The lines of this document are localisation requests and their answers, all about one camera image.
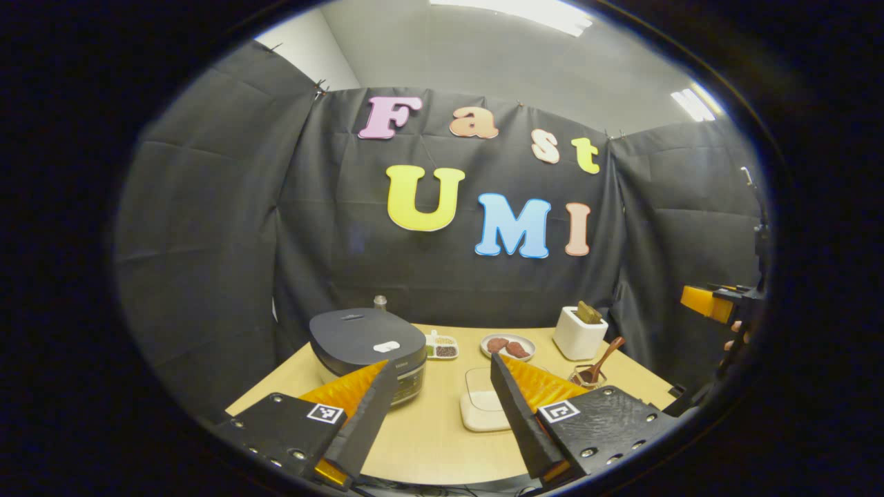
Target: white ceramic plate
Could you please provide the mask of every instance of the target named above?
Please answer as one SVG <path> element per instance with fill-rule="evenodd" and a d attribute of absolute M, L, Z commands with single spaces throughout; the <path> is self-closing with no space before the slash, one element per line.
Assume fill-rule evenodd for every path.
<path fill-rule="evenodd" d="M 507 352 L 507 350 L 505 348 L 502 348 L 500 350 L 500 353 L 503 356 L 513 357 L 514 359 L 516 359 L 518 361 L 522 361 L 523 363 L 527 363 L 528 361 L 531 360 L 531 357 L 534 356 L 534 353 L 537 352 L 537 348 L 534 347 L 534 342 L 531 340 L 528 340 L 527 338 L 525 338 L 523 336 L 513 335 L 512 333 L 492 333 L 492 334 L 486 336 L 485 338 L 483 338 L 481 342 L 479 342 L 479 348 L 482 349 L 483 354 L 485 354 L 488 357 L 492 356 L 491 352 L 488 352 L 488 341 L 491 340 L 492 338 L 498 338 L 498 337 L 505 338 L 509 341 L 517 341 L 517 342 L 521 343 L 522 348 L 524 348 L 525 352 L 528 352 L 528 354 L 529 354 L 528 357 L 522 357 L 522 358 L 513 357 Z"/>

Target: white utensil holder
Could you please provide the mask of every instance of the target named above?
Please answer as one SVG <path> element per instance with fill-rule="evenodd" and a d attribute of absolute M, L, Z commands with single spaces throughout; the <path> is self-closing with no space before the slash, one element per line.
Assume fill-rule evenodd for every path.
<path fill-rule="evenodd" d="M 599 325 L 587 325 L 576 311 L 576 306 L 561 308 L 552 341 L 569 361 L 585 361 L 596 356 L 607 332 L 607 322 L 602 319 Z"/>

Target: spice tray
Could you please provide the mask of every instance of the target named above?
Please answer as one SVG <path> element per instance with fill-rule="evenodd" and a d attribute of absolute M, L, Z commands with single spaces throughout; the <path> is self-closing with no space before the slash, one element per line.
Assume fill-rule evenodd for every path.
<path fill-rule="evenodd" d="M 436 334 L 436 330 L 424 336 L 427 337 L 427 359 L 455 359 L 460 354 L 454 337 Z"/>

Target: wooden table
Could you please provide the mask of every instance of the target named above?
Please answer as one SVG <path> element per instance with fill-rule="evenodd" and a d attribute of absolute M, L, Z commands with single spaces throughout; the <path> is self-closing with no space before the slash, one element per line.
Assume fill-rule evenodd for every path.
<path fill-rule="evenodd" d="M 362 473 L 407 483 L 458 485 L 511 478 L 527 472 L 513 432 L 477 433 L 461 422 L 460 398 L 467 391 L 464 374 L 491 361 L 479 349 L 479 341 L 491 333 L 516 333 L 533 341 L 537 352 L 529 364 L 543 366 L 567 378 L 577 364 L 566 359 L 553 342 L 554 328 L 488 329 L 415 325 L 425 334 L 438 330 L 453 336 L 460 355 L 453 360 L 428 360 L 423 389 L 413 400 L 390 409 Z M 596 359 L 607 347 L 598 349 Z M 265 395 L 280 392 L 298 396 L 321 386 L 318 361 L 307 344 L 271 374 L 227 408 L 238 415 Z M 644 402 L 663 409 L 674 397 L 672 387 L 619 350 L 604 366 L 608 383 Z"/>

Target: ceiling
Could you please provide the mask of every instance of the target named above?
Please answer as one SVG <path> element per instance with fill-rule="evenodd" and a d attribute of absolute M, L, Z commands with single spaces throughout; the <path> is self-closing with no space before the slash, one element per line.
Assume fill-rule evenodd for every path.
<path fill-rule="evenodd" d="M 614 136 L 692 120 L 670 96 L 691 78 L 596 16 L 575 38 L 427 0 L 339 0 L 322 13 L 364 87 L 520 100 Z"/>

